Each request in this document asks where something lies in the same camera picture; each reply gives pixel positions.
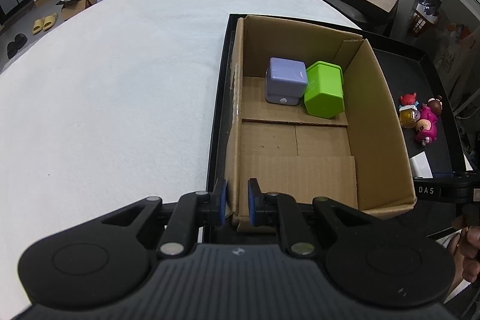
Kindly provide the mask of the person right hand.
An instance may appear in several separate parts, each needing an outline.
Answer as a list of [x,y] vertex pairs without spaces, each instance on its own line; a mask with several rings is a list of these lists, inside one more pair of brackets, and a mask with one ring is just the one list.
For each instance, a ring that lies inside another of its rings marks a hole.
[[452,294],[463,281],[474,283],[479,278],[479,226],[468,226],[462,217],[453,220],[452,227],[456,229],[448,243],[447,250],[452,256],[456,274],[448,295]]

